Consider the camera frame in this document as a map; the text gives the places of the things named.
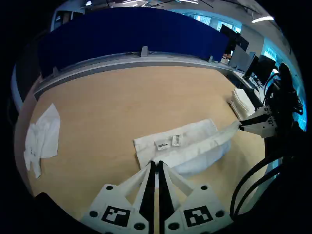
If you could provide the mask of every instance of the white towel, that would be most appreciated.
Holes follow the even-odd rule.
[[[185,125],[167,132],[156,133],[134,140],[141,169],[150,160],[164,161],[179,174],[197,174],[220,159],[230,149],[230,139],[237,132],[239,122],[218,131],[211,119]],[[181,146],[158,150],[156,141],[172,141],[172,135],[182,135]]]
[[[255,113],[255,107],[243,89],[234,89],[232,91],[232,97],[229,100],[229,104],[240,121],[245,120],[247,117]]]
[[[27,170],[32,163],[36,178],[41,174],[40,158],[57,155],[60,116],[54,104],[42,114],[36,124],[28,128],[25,140],[24,159]]]

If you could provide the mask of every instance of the towel label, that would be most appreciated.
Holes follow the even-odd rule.
[[[155,145],[157,146],[158,150],[167,149],[170,147],[170,141],[158,140],[158,141],[155,141]]]
[[[182,135],[173,135],[172,136],[172,145],[181,146],[181,137]]]

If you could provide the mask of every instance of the folded towel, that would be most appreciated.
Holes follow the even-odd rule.
[[[234,89],[232,91],[232,97],[229,100],[229,104],[240,121],[245,120],[247,117],[255,113],[255,107],[243,89]]]

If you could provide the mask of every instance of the table surface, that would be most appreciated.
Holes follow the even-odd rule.
[[[38,179],[32,170],[28,173],[34,195],[46,192],[80,219],[104,184],[119,185],[139,171],[133,139],[208,118],[218,129],[226,127],[237,120],[226,102],[234,88],[213,69],[160,66],[97,73],[46,91],[31,122],[54,103],[61,119],[58,155],[41,159]],[[209,183],[229,210],[236,185],[263,158],[263,139],[238,131],[228,153],[189,179],[198,185]],[[264,172],[265,168],[255,174],[242,192]],[[157,223],[157,196],[155,201]]]

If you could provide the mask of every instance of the barcode label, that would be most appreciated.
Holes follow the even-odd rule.
[[[172,145],[181,146],[181,137],[182,135],[173,135],[172,136]]]

